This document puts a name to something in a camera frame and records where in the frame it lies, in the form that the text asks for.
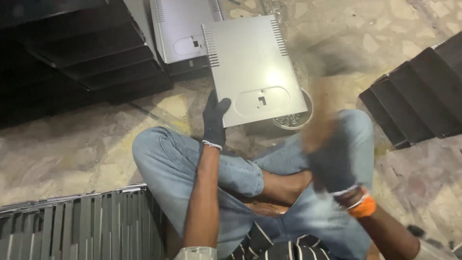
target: knee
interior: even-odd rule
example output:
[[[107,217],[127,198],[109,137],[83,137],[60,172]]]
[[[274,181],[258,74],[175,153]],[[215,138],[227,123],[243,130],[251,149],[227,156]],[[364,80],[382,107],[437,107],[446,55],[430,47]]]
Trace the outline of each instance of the knee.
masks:
[[[165,144],[163,140],[168,139],[169,130],[163,127],[153,127],[140,132],[132,144],[133,159],[139,161],[144,156],[153,157],[153,153],[160,152]]]
[[[369,116],[361,110],[347,109],[339,113],[340,124],[353,143],[372,138],[373,128]]]

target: silver metal panel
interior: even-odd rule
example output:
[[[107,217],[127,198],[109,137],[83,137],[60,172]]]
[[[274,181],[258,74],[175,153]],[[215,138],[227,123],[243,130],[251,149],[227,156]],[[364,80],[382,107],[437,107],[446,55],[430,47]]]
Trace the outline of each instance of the silver metal panel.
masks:
[[[157,49],[165,63],[204,56],[201,24],[223,21],[219,0],[150,0]]]
[[[274,15],[202,25],[225,127],[307,111]]]

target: orange wristband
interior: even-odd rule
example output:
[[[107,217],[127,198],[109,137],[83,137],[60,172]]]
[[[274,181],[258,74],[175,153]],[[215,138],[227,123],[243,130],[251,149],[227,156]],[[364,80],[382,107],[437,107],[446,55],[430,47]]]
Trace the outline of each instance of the orange wristband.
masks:
[[[350,215],[354,218],[368,217],[372,215],[377,208],[374,198],[372,198],[368,193],[366,193],[361,199],[362,201],[357,206],[348,210],[348,213],[350,213]]]

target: ventilation slot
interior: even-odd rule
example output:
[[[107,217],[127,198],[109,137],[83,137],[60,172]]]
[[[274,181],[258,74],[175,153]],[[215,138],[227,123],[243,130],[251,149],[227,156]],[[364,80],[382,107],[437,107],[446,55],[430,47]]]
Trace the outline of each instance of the ventilation slot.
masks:
[[[270,21],[271,28],[273,29],[274,37],[276,38],[276,43],[279,48],[279,52],[281,52],[282,56],[287,56],[289,53],[287,52],[286,43],[284,42],[284,38],[282,37],[281,29],[279,28],[279,24],[277,20]]]
[[[165,22],[164,10],[162,8],[162,0],[154,0],[154,4],[156,6],[157,21],[159,23]]]
[[[215,48],[215,41],[213,39],[213,34],[211,29],[202,28],[204,33],[205,46],[207,48],[207,57],[210,63],[210,67],[218,67],[220,63],[218,61],[218,53]]]
[[[210,2],[212,4],[212,10],[214,12],[220,12],[221,11],[220,3],[218,3],[218,0],[211,0]]]

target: black glove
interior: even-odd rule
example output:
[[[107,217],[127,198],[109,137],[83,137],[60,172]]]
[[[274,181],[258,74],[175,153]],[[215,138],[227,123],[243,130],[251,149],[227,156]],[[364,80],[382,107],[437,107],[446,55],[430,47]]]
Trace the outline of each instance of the black glove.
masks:
[[[231,106],[231,99],[224,98],[217,104],[215,91],[210,92],[202,116],[204,118],[203,143],[223,149],[226,136],[223,128],[223,115]]]
[[[351,141],[340,126],[327,142],[309,154],[313,177],[334,196],[356,187],[349,154]]]

